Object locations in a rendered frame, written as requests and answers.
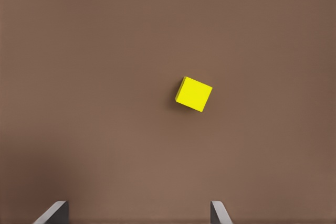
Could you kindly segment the yellow cube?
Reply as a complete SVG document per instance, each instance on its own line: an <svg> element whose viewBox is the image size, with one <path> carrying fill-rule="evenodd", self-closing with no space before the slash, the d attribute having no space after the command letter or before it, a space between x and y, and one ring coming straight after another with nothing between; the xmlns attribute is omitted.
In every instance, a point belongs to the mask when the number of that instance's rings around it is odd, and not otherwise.
<svg viewBox="0 0 336 224"><path fill-rule="evenodd" d="M183 77L175 101L198 112L203 112L212 89L211 86L190 77Z"/></svg>

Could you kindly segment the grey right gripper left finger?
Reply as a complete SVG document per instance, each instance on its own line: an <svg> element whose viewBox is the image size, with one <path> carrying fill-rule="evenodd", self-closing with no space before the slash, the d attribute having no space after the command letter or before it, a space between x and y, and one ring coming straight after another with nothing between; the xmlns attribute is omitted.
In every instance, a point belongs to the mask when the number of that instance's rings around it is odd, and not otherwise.
<svg viewBox="0 0 336 224"><path fill-rule="evenodd" d="M33 224L69 224L69 202L55 202Z"/></svg>

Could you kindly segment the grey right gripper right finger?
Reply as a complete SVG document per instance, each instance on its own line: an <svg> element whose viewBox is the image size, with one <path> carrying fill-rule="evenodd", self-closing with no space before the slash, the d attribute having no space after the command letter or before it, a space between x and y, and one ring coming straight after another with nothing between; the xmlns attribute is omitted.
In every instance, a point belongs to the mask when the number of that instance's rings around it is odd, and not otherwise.
<svg viewBox="0 0 336 224"><path fill-rule="evenodd" d="M211 224L233 224L229 213L221 201L213 200L210 204Z"/></svg>

